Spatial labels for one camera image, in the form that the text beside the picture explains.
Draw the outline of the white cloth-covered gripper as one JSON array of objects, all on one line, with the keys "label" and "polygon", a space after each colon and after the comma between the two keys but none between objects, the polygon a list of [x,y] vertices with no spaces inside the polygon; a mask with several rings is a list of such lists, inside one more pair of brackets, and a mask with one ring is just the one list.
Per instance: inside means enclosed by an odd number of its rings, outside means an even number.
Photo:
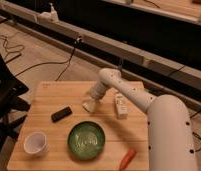
[{"label": "white cloth-covered gripper", "polygon": [[90,96],[92,99],[87,99],[84,103],[84,108],[89,112],[93,113],[97,106],[96,100],[101,100],[109,87],[103,84],[100,81],[97,81],[91,88],[90,88]]}]

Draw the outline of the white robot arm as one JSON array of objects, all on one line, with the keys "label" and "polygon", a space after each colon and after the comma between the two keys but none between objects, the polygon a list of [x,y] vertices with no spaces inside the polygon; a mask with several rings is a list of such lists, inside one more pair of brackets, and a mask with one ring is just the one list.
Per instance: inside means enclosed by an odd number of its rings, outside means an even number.
[{"label": "white robot arm", "polygon": [[82,106],[89,113],[110,88],[115,88],[147,115],[150,171],[198,171],[191,122],[185,103],[132,87],[116,69],[103,68]]}]

